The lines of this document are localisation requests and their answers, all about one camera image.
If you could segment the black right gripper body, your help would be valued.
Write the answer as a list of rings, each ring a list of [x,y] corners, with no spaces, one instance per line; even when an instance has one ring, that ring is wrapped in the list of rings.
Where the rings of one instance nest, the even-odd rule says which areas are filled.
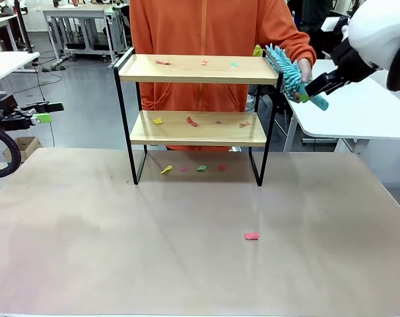
[[[346,38],[338,44],[330,54],[336,70],[330,73],[330,79],[336,83],[358,83],[380,70],[380,67],[371,61],[365,61],[351,46]]]

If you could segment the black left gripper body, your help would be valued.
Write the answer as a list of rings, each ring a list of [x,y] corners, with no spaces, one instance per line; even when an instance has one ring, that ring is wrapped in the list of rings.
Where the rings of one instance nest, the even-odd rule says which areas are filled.
[[[19,107],[13,95],[0,96],[0,129],[3,131],[18,131],[32,126],[31,115],[25,114]]]

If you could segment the person's left hand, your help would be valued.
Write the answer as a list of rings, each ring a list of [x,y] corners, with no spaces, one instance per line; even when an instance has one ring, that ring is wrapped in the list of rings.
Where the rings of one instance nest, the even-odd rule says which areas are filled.
[[[298,60],[298,68],[301,72],[301,81],[303,83],[308,83],[312,79],[312,66],[310,62],[303,58]],[[292,93],[294,101],[300,103],[300,93],[295,91]]]

